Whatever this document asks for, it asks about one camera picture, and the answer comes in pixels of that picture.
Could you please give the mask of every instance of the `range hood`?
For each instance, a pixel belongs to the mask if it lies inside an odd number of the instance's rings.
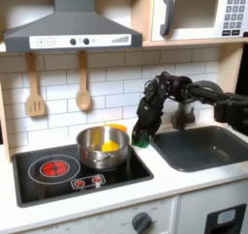
[[[54,14],[4,33],[7,52],[129,48],[142,34],[94,13],[94,0],[54,0]]]

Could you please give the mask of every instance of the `white subway tile backsplash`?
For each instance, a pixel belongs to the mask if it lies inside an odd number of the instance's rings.
[[[10,148],[28,145],[27,132],[8,134]]]
[[[87,123],[122,119],[122,107],[92,110],[87,113]]]
[[[46,93],[48,100],[73,99],[79,90],[79,84],[47,86]]]
[[[106,108],[137,105],[139,102],[140,93],[106,96]]]
[[[193,61],[219,60],[220,48],[199,48],[193,51]]]
[[[67,100],[46,102],[46,114],[61,114],[67,112]]]
[[[44,51],[44,52],[37,52],[37,54],[41,55],[52,55],[52,54],[65,54],[66,51]]]
[[[59,144],[68,139],[68,127],[28,133],[30,145]]]
[[[69,127],[69,138],[70,140],[76,142],[76,137],[83,130],[86,130],[92,127],[101,127],[104,124],[105,124],[104,122],[98,122],[98,123],[92,123],[92,124],[86,124],[86,125],[70,126]]]
[[[196,75],[187,75],[189,76],[193,82],[197,81],[212,81],[214,83],[217,83],[218,81],[218,74],[217,73],[209,73],[209,74],[196,74]]]
[[[106,69],[96,68],[87,70],[88,82],[103,82],[106,81]],[[67,70],[67,83],[79,83],[79,70]]]
[[[91,96],[103,96],[123,93],[123,81],[88,83]]]
[[[17,119],[26,116],[24,103],[5,105],[4,110],[6,120]]]
[[[207,61],[205,73],[218,73],[220,70],[219,61]]]
[[[156,75],[160,75],[162,72],[168,72],[170,74],[174,74],[174,64],[143,66],[142,78],[151,79],[154,78]]]
[[[2,89],[13,89],[22,87],[21,73],[1,73],[0,80]]]
[[[8,120],[6,124],[7,124],[7,133],[45,130],[48,128],[47,117],[21,118],[21,119]]]
[[[159,64],[160,51],[126,52],[127,66]]]
[[[147,79],[124,81],[124,93],[143,92]]]
[[[19,56],[20,55],[20,53],[19,52],[2,52],[2,50],[1,50],[1,52],[0,52],[0,57],[17,57],[17,56]]]
[[[161,51],[160,64],[191,62],[192,49]]]
[[[25,113],[24,103],[30,89],[24,54],[0,57],[0,79],[10,147],[27,149],[25,146],[37,144],[65,145],[75,143],[80,131],[102,126],[105,122],[135,124],[147,80],[169,72],[188,75],[193,81],[217,82],[220,48],[189,45],[179,49],[166,46],[90,50],[87,88],[92,106],[84,112],[76,104],[79,90],[78,53],[61,51],[39,54],[39,90],[46,101],[47,114],[39,118],[26,117]],[[201,119],[212,117],[212,106],[193,102],[187,104],[187,110],[192,106],[197,118],[198,115]],[[166,101],[163,124],[171,122],[171,115],[177,108],[177,102]]]
[[[105,108],[105,96],[91,97],[91,109]],[[80,109],[77,106],[76,99],[68,99],[68,111],[79,112]]]
[[[77,54],[45,55],[46,70],[68,70],[78,68]]]
[[[209,105],[209,104],[202,104],[201,102],[195,101],[193,103],[193,107],[195,109],[207,109],[207,108],[213,108],[213,106]]]
[[[107,68],[107,81],[141,78],[141,67]]]
[[[66,71],[38,72],[38,84],[41,86],[66,84]],[[24,87],[30,87],[28,73],[23,74]]]
[[[47,99],[47,93],[45,87],[39,87],[39,93],[41,94],[43,100]],[[3,90],[4,104],[26,102],[29,95],[30,95],[30,88]]]
[[[43,56],[37,56],[36,66],[36,70],[38,71],[44,69]],[[1,57],[0,59],[0,73],[20,73],[27,71],[28,69],[25,56]]]
[[[79,125],[84,123],[86,123],[85,112],[54,114],[48,116],[48,127],[50,129]]]
[[[138,117],[137,118],[131,118],[131,119],[109,121],[109,122],[106,122],[106,124],[119,124],[119,125],[124,125],[126,127],[133,127],[136,124],[137,120],[138,120]]]
[[[165,114],[174,113],[178,109],[178,102],[165,102],[163,112]]]
[[[214,113],[213,113],[213,109],[209,108],[209,109],[201,109],[199,110],[199,120],[213,120],[214,118]]]
[[[208,47],[221,47],[221,44],[209,44]]]
[[[123,119],[131,119],[138,117],[137,115],[138,106],[123,106]]]
[[[121,67],[124,66],[124,52],[90,53],[88,68]]]
[[[176,75],[201,74],[205,71],[205,63],[185,63],[175,65]]]

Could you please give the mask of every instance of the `yellow object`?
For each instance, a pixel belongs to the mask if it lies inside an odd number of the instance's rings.
[[[127,128],[125,126],[119,125],[119,124],[105,124],[105,126],[112,127],[112,128],[124,131],[124,132],[127,131]]]
[[[112,140],[102,145],[102,152],[104,153],[115,152],[117,150],[119,150],[119,145]]]

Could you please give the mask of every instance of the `robotic arm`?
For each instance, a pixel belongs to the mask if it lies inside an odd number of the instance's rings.
[[[200,101],[214,106],[215,121],[228,123],[234,129],[248,135],[248,98],[223,93],[193,83],[189,77],[174,76],[163,72],[146,82],[144,97],[138,107],[138,121],[134,126],[132,141],[134,145],[146,147],[149,137],[159,129],[166,99],[179,103]]]

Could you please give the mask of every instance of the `stainless steel pot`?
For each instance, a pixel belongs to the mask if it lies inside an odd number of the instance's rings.
[[[119,150],[102,152],[102,145],[110,140],[119,145]],[[124,162],[128,156],[129,142],[127,133],[111,127],[90,128],[77,136],[81,162],[94,169],[112,169]]]

